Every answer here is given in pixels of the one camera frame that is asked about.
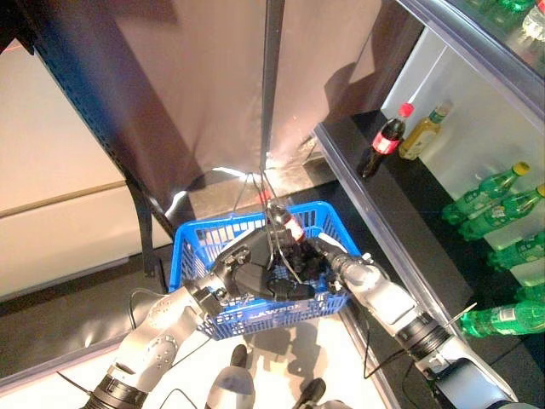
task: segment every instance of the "green plastic bottle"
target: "green plastic bottle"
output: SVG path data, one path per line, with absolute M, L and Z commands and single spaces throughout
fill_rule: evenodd
M 530 170 L 526 162 L 518 162 L 510 170 L 484 179 L 479 187 L 465 193 L 456 202 L 445 206 L 443 218 L 451 225 L 462 223 L 469 215 L 483 210 L 495 199 L 506 194 L 511 186 Z
M 534 190 L 509 196 L 474 219 L 465 221 L 458 232 L 466 241 L 480 239 L 485 234 L 528 215 L 544 197 L 545 184 Z
M 503 250 L 488 253 L 488 264 L 494 268 L 510 269 L 513 266 L 534 262 L 545 256 L 545 231 L 522 239 Z
M 545 284 L 521 287 L 515 296 L 517 300 L 531 300 L 545 302 Z
M 498 4 L 514 13 L 522 13 L 534 5 L 534 0 L 498 0 Z
M 462 331 L 473 337 L 492 334 L 523 335 L 545 331 L 545 303 L 524 300 L 518 304 L 470 311 L 460 318 Z

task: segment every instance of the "refrigerator shelf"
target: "refrigerator shelf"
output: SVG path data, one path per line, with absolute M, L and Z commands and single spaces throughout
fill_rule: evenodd
M 498 27 L 467 0 L 398 0 L 480 72 L 538 129 L 545 121 L 543 43 L 519 41 L 520 25 Z

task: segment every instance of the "cable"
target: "cable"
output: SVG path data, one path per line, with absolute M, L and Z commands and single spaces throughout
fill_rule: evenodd
M 133 312 L 134 311 L 133 301 L 134 301 L 135 295 L 139 293 L 147 294 L 148 296 L 157 297 L 157 298 L 164 297 L 164 294 L 159 294 L 157 292 L 148 290 L 147 288 L 141 288 L 141 287 L 135 288 L 133 292 L 130 293 L 128 314 L 129 314 L 130 327 L 133 330 L 136 329 L 135 315 Z
M 238 192 L 237 201 L 235 202 L 235 205 L 232 207 L 232 213 L 234 213 L 237 210 L 238 202 L 242 198 L 242 193 L 244 193 L 244 189 L 246 188 L 246 185 L 248 184 L 248 179 L 250 178 L 250 173 L 246 174 L 246 179 L 244 179 L 244 185 L 240 188 L 240 192 Z
M 176 365 L 178 365 L 180 362 L 182 362 L 183 360 L 189 358 L 191 355 L 195 354 L 197 351 L 199 351 L 204 345 L 206 345 L 208 343 L 208 341 L 210 341 L 212 338 L 208 338 L 206 341 L 204 341 L 203 343 L 201 343 L 198 347 L 196 347 L 193 351 L 191 351 L 189 354 L 187 354 L 186 356 L 184 356 L 183 358 L 181 358 L 180 360 L 178 360 L 177 362 L 175 362 L 169 369 L 172 370 L 172 368 L 174 368 Z
M 263 205 L 263 201 L 261 199 L 261 190 L 260 188 L 258 188 L 257 186 L 257 182 L 255 181 L 255 177 L 254 175 L 252 174 L 252 180 L 254 182 L 254 187 L 255 189 L 257 189 L 257 192 L 259 194 L 259 197 L 260 197 L 260 201 L 261 201 L 261 204 Z M 288 262 L 288 260 L 286 259 L 285 255 L 284 255 L 284 252 L 282 251 L 282 249 L 280 248 L 280 240 L 278 239 L 278 232 L 276 231 L 276 227 L 275 227 L 275 221 L 273 220 L 273 217 L 270 215 L 270 213 L 268 212 L 267 210 L 267 207 L 263 205 L 263 211 L 265 212 L 265 222 L 267 222 L 267 220 L 270 220 L 271 221 L 271 224 L 272 224 L 272 232 L 274 233 L 274 238 L 276 239 L 276 247 L 278 249 L 278 253 L 280 254 L 280 258 L 282 258 L 282 262 L 284 263 L 285 267 L 290 271 L 290 273 L 295 277 L 295 279 L 297 280 L 297 282 L 299 284 L 302 284 L 302 281 L 301 279 L 299 278 L 299 275 L 297 275 L 297 273 L 295 272 L 295 270 L 290 266 L 290 263 Z
M 370 342 L 371 342 L 371 329 L 369 325 L 369 321 L 365 319 L 365 324 L 367 325 L 367 334 L 365 335 L 365 353 L 364 353 L 364 379 L 369 379 L 375 373 L 382 369 L 384 366 L 387 366 L 394 362 L 397 358 L 403 356 L 405 354 L 404 349 L 400 349 L 398 351 L 395 351 L 393 354 L 390 354 L 383 362 L 378 364 L 371 372 L 367 372 L 367 356 L 369 355 L 369 349 L 370 349 Z
M 60 373 L 59 371 L 57 371 L 57 375 L 59 375 L 60 377 L 62 377 L 65 381 L 67 381 L 68 383 L 70 383 L 72 386 L 75 386 L 76 388 L 78 388 L 79 390 L 82 390 L 87 396 L 90 396 L 91 395 L 91 391 L 90 390 L 87 390 L 86 388 L 84 388 L 83 386 L 81 385 L 78 385 L 77 383 L 75 383 L 74 381 L 72 381 L 69 377 L 67 377 L 66 375 L 63 375 L 62 373 Z
M 191 399 L 189 399 L 189 396 L 187 396 L 186 393 L 185 393 L 183 390 L 179 389 L 179 388 L 172 389 L 172 390 L 169 392 L 169 394 L 167 395 L 167 397 L 164 398 L 163 403 L 161 404 L 161 406 L 159 407 L 159 409 L 163 409 L 163 406 L 164 406 L 165 403 L 167 403 L 167 400 L 169 399 L 169 397 L 170 397 L 174 392 L 176 392 L 176 391 L 178 391 L 178 392 L 180 392 L 182 395 L 184 395 L 184 396 L 186 397 L 187 401 L 188 401 L 189 403 L 191 403 L 191 405 L 192 405 L 195 409 L 197 409 L 197 405 L 195 405 L 195 404 L 193 403 L 193 401 L 192 401 Z
M 405 389 L 405 381 L 407 380 L 407 377 L 409 376 L 409 372 L 412 369 L 412 367 L 415 365 L 415 362 L 413 360 L 410 360 L 410 365 L 407 368 L 407 371 L 403 375 L 403 379 L 401 380 L 401 390 L 403 391 L 403 395 L 407 400 L 413 405 L 416 409 L 420 409 L 420 407 L 409 397 L 409 394 L 407 393 L 407 390 Z

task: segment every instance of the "black joint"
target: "black joint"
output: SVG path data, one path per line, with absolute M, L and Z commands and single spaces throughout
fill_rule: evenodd
M 449 336 L 436 320 L 428 313 L 424 313 L 395 334 L 395 339 L 415 360 L 421 360 Z
M 192 296 L 195 298 L 195 301 L 198 303 L 200 308 L 202 308 L 204 312 L 211 317 L 216 317 L 223 312 L 223 307 L 221 306 L 220 302 L 208 288 L 197 290 L 192 294 Z
M 106 375 L 93 391 L 85 409 L 140 409 L 147 393 Z

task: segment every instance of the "bottle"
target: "bottle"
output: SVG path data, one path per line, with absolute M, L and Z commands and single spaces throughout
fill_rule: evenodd
M 545 42 L 545 0 L 530 10 L 522 22 L 522 29 L 527 36 Z
M 484 179 L 477 189 L 466 192 L 456 202 L 443 209 L 443 218 L 451 225 L 460 224 L 466 218 L 499 199 L 509 191 L 520 177 L 528 173 L 530 166 L 526 162 L 518 162 L 510 170 Z
M 496 269 L 510 269 L 545 256 L 545 231 L 517 241 L 503 250 L 488 253 L 488 264 Z
M 462 332 L 479 338 L 492 334 L 534 334 L 545 331 L 545 304 L 524 300 L 484 311 L 470 311 L 460 318 L 460 324 Z
M 364 150 L 356 171 L 364 179 L 372 177 L 382 160 L 395 151 L 405 131 L 405 120 L 412 114 L 415 108 L 412 104 L 405 103 L 401 106 L 396 118 L 389 119 L 375 136 L 370 147 Z
M 465 221 L 458 231 L 466 241 L 480 239 L 485 234 L 528 215 L 544 197 L 545 184 L 528 192 L 514 194 L 474 219 Z
M 291 232 L 291 236 L 297 243 L 301 243 L 305 239 L 305 231 L 302 229 L 297 219 L 295 219 L 295 217 L 284 207 L 270 204 L 268 210 L 273 221 L 284 225 L 284 227 Z
M 524 11 L 532 4 L 533 0 L 498 0 L 496 5 L 486 11 L 486 19 L 502 33 L 509 33 L 522 24 Z
M 515 13 L 521 13 L 534 4 L 534 0 L 498 0 L 497 2 L 505 9 Z
M 545 284 L 521 287 L 517 290 L 517 294 L 514 297 L 520 301 L 531 300 L 545 302 Z
M 424 148 L 429 145 L 441 130 L 441 122 L 452 109 L 448 101 L 437 105 L 429 117 L 422 118 L 416 127 L 399 145 L 399 156 L 403 159 L 414 160 Z

